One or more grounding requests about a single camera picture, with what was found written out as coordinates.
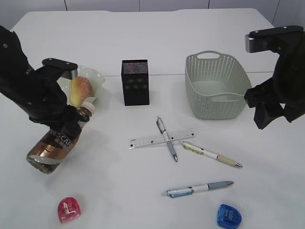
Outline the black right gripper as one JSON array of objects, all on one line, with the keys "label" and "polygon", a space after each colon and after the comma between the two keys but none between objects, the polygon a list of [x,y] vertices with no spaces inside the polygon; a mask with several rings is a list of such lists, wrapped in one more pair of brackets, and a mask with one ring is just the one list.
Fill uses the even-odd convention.
[{"label": "black right gripper", "polygon": [[254,122],[261,130],[281,116],[292,122],[305,114],[305,35],[279,54],[273,76],[248,89],[244,99],[255,108]]}]

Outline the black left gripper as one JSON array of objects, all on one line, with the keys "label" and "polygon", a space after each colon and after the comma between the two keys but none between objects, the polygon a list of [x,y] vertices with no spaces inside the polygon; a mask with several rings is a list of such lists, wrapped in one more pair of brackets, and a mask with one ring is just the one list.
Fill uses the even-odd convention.
[{"label": "black left gripper", "polygon": [[55,141],[62,147],[72,147],[81,133],[79,124],[89,122],[92,108],[67,105],[67,97],[56,78],[44,67],[34,70],[23,53],[17,34],[0,28],[0,92],[24,112],[29,119],[47,124]]}]

